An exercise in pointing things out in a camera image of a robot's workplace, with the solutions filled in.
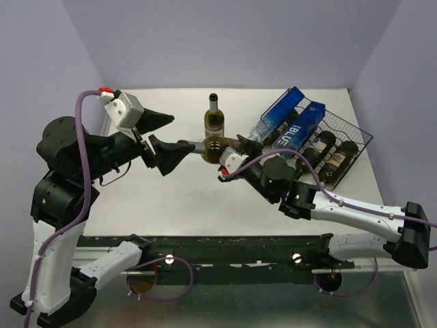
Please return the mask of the green wine bottle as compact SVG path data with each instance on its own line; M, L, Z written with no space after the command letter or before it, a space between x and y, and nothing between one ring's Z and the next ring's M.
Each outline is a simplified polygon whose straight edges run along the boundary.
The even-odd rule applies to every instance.
M324 157L333 148L336 142L335 135L330 131L322 131L310 143L302 155L309 162L310 166L315 169Z
M297 110L293 109L287 117L284 119L284 121L279 125L278 128L276 128L265 140L263 141L263 144L265 146L271 146L278 138L279 136L293 123L293 121L299 116L299 113Z

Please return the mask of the dark green bottle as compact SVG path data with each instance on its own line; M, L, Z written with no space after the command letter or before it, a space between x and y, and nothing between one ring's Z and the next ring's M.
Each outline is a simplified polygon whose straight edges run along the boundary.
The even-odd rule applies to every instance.
M218 164L221 155L228 147L241 151L240 141L217 135L206 137L203 141L179 140L177 143L193 145L195 147L193 153L200 155L209 164Z

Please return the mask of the tall green bottle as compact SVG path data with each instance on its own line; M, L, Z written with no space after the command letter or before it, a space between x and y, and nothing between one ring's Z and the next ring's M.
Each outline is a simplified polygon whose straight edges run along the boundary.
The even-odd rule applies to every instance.
M210 107L203 118L205 137L224 136L225 116L219 109L218 99L215 93L209 95Z

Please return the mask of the tall blue glass bottle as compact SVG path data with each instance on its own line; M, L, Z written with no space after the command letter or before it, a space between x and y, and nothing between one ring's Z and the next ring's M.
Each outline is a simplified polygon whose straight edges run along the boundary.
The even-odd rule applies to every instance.
M272 148L298 150L310 138L317 125L326 114L326 105L310 102L299 116L287 127L272 144Z

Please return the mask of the short blue glass bottle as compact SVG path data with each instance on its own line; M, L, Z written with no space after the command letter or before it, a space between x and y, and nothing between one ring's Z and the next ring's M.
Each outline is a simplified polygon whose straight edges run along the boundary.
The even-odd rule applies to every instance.
M286 91L251 129L248 139L263 142L295 109L305 95L297 87Z

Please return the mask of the green bottle grey foil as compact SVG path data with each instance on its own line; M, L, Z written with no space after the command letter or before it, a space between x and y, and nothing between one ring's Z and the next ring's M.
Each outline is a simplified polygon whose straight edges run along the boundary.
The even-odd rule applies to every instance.
M334 185L357 153L358 146L353 141L342 142L319 170L320 181L325 185Z

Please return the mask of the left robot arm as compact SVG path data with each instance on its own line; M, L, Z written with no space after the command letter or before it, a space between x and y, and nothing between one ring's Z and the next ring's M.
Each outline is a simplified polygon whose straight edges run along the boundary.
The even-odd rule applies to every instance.
M192 151L190 145L165 143L151 135L172 122L172 115L144 109L133 137L120 132L108 137L86 134L89 178L83 177L76 120L64 116L46 126L37 151L48 172L36 185L31 203L31 272L26 289L10 302L13 310L37 314L40 327L62 327L84 315L98 291L122 271L150 265L151 242L135 234L91 264L77 267L72 261L99 195L94 180L136 158L167 175ZM147 141L144 134L151 135Z

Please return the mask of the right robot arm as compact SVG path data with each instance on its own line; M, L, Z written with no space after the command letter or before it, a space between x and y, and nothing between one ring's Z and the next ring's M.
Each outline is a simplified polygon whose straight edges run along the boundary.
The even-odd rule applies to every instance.
M330 221L361 230L359 234L332 236L314 251L315 262L324 268L351 258L390 258L413 269L426 269L431 223L423 207L379 206L343 198L317 184L295 179L295 171L277 154L262 162L263 146L238 136L245 157L233 178L246 180L264 199L278 204L293 219Z

